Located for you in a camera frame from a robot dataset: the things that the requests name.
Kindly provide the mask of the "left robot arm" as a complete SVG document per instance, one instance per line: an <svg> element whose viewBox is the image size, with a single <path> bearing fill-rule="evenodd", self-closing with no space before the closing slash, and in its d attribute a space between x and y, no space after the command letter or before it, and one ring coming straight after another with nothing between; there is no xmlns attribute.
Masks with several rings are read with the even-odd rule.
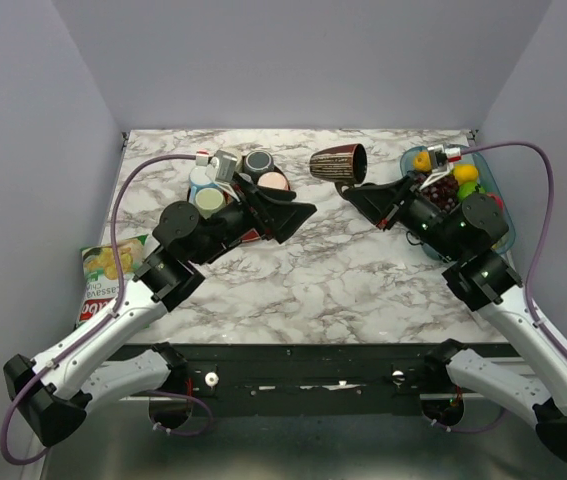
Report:
<svg viewBox="0 0 567 480"><path fill-rule="evenodd" d="M251 231L284 243L316 211L290 191L260 188L240 176L234 185L237 199L209 217L188 201L166 207L152 232L157 247L112 300L56 345L33 358L16 355L6 362L10 410L21 414L43 446L64 441L89 413L121 398L184 393L187 361L169 343L125 361L112 355L194 293L204 280L198 266L236 248Z"/></svg>

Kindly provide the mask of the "pink mug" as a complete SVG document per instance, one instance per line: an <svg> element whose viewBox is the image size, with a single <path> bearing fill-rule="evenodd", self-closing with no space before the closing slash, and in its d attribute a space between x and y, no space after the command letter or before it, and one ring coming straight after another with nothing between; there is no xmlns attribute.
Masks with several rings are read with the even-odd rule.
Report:
<svg viewBox="0 0 567 480"><path fill-rule="evenodd" d="M257 181L259 187L289 191L290 186L284 174L271 171L261 175Z"/></svg>

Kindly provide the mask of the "brown striped mug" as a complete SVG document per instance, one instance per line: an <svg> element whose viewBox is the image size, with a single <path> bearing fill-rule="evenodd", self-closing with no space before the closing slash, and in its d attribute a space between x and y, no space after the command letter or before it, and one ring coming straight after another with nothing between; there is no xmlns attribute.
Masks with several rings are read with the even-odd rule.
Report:
<svg viewBox="0 0 567 480"><path fill-rule="evenodd" d="M367 167L367 153L360 143L330 147L314 153L309 160L313 178L341 186L362 184Z"/></svg>

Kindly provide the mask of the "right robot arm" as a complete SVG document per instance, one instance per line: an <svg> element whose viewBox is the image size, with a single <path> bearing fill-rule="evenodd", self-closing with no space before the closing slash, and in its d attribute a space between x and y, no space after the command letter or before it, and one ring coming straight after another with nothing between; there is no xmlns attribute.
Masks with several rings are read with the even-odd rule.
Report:
<svg viewBox="0 0 567 480"><path fill-rule="evenodd" d="M497 202L472 193L446 212L424 196L413 175L354 187L339 195L377 228L405 227L448 259L443 277L454 296L495 327L535 374L529 380L454 340L436 348L423 367L432 390L472 390L524 420L541 443L567 463L567 341L525 297L516 270L493 249L509 230Z"/></svg>

